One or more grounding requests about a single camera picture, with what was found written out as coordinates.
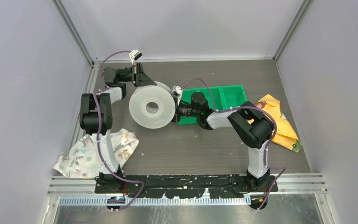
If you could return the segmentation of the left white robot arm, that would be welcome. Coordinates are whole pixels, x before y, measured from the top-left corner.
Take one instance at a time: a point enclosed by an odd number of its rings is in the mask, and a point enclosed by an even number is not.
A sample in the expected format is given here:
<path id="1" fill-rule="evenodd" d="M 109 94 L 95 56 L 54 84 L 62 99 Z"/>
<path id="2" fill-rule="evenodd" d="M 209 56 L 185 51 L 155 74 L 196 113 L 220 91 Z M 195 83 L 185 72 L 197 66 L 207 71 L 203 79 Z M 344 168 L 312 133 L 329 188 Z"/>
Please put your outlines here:
<path id="1" fill-rule="evenodd" d="M 110 137 L 113 125 L 111 105 L 125 98 L 126 84 L 136 87 L 156 85 L 144 71 L 141 63 L 131 67 L 114 69 L 106 67 L 102 70 L 106 89 L 96 93 L 84 93 L 81 96 L 80 127 L 88 135 L 96 139 L 98 156 L 102 162 L 101 173 L 112 174 L 120 170 Z"/>

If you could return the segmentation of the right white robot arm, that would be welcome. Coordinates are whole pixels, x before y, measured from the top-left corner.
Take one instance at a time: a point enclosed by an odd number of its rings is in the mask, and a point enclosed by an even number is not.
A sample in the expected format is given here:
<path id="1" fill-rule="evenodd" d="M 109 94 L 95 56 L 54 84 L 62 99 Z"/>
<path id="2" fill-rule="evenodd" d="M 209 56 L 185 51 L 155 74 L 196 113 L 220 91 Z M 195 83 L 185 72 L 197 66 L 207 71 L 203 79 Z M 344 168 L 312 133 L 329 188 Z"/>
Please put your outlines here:
<path id="1" fill-rule="evenodd" d="M 270 114 L 250 101 L 236 108 L 215 111 L 209 107 L 203 93 L 195 92 L 189 103 L 179 101 L 173 121 L 178 122 L 184 116 L 195 117 L 198 125 L 205 130 L 232 127 L 248 147 L 248 187 L 257 192 L 266 186 L 270 175 L 267 149 L 277 131 L 277 124 Z"/>

